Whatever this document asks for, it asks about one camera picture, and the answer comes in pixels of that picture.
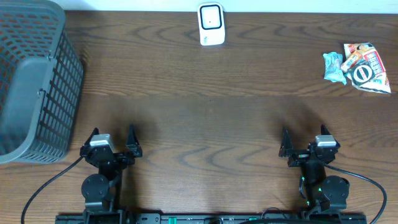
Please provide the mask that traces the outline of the green wipes pack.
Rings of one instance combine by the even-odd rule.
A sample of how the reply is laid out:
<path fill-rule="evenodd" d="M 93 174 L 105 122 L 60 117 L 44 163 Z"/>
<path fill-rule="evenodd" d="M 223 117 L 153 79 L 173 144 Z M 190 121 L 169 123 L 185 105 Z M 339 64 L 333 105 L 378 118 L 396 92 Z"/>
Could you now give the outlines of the green wipes pack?
<path fill-rule="evenodd" d="M 325 61 L 324 79 L 333 83 L 340 82 L 344 85 L 347 84 L 346 77 L 341 69 L 343 55 L 336 52 L 330 52 L 323 54 L 323 58 Z"/>

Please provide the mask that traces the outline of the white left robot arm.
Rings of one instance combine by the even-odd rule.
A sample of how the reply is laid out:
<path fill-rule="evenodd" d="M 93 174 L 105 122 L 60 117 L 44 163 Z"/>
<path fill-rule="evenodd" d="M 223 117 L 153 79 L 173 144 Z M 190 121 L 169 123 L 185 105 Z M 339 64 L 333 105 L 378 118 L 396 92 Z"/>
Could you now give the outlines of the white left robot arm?
<path fill-rule="evenodd" d="M 120 206 L 123 170 L 142 157 L 142 148 L 137 140 L 134 126 L 129 126 L 127 150 L 115 152 L 109 134 L 100 134 L 95 128 L 84 145 L 80 156 L 98 169 L 81 185 L 85 198 L 83 221 L 85 223 L 135 223 L 134 215 Z"/>

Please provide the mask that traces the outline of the orange snack pack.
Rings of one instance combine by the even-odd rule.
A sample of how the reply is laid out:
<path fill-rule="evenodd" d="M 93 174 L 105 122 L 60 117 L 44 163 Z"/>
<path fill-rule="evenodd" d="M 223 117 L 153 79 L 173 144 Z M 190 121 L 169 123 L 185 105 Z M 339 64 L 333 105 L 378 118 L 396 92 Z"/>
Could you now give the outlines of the orange snack pack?
<path fill-rule="evenodd" d="M 346 73 L 353 65 L 359 62 L 363 58 L 362 53 L 355 51 L 353 52 L 342 64 L 341 70 Z"/>

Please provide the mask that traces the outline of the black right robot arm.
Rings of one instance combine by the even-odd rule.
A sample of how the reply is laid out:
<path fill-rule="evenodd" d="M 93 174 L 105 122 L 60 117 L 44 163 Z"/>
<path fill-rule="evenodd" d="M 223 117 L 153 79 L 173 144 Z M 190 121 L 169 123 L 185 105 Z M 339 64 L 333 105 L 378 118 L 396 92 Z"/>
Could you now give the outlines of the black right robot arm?
<path fill-rule="evenodd" d="M 307 200 L 308 208 L 302 213 L 305 219 L 321 219 L 330 215 L 339 217 L 346 209 L 349 195 L 349 182 L 336 175 L 326 175 L 325 167 L 335 160 L 340 144 L 330 134 L 326 126 L 321 126 L 321 134 L 315 136 L 306 149 L 294 149 L 289 132 L 282 130 L 279 157 L 286 157 L 289 167 L 299 167 L 301 178 L 299 192 Z"/>

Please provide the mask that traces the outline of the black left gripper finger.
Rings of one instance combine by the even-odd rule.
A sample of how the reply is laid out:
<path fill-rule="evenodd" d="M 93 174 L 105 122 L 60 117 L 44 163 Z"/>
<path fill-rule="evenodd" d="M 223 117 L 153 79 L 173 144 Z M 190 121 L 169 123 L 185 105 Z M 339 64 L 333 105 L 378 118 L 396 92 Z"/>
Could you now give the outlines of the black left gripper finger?
<path fill-rule="evenodd" d="M 95 135 L 97 135 L 97 134 L 99 134 L 99 129 L 98 129 L 98 128 L 94 128 L 94 130 L 93 130 L 92 133 L 90 134 L 89 138 L 85 141 L 84 146 L 89 146 L 92 137 L 95 136 Z"/>
<path fill-rule="evenodd" d="M 129 152 L 132 153 L 134 157 L 142 157 L 142 148 L 136 137 L 133 124 L 129 126 L 126 146 L 129 149 Z"/>

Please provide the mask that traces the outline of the yellow wet wipes pack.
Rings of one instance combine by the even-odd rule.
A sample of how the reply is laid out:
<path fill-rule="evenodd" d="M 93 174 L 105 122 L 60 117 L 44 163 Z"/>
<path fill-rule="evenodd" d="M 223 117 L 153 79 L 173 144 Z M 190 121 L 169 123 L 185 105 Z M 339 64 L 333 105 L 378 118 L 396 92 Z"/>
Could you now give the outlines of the yellow wet wipes pack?
<path fill-rule="evenodd" d="M 357 44 L 344 44 L 344 51 L 346 59 L 355 51 L 362 53 L 363 58 L 360 60 L 366 60 L 370 63 L 371 68 L 375 72 L 375 77 L 370 81 L 361 86 L 354 85 L 351 81 L 351 84 L 362 91 L 369 91 L 374 93 L 383 93 L 383 94 L 391 94 L 391 88 L 389 85 L 389 80 L 387 78 L 387 73 L 385 66 L 381 60 L 381 57 L 376 50 L 375 46 L 373 46 L 370 42 L 363 42 Z M 348 75 L 348 72 L 345 73 L 345 76 L 351 80 Z"/>

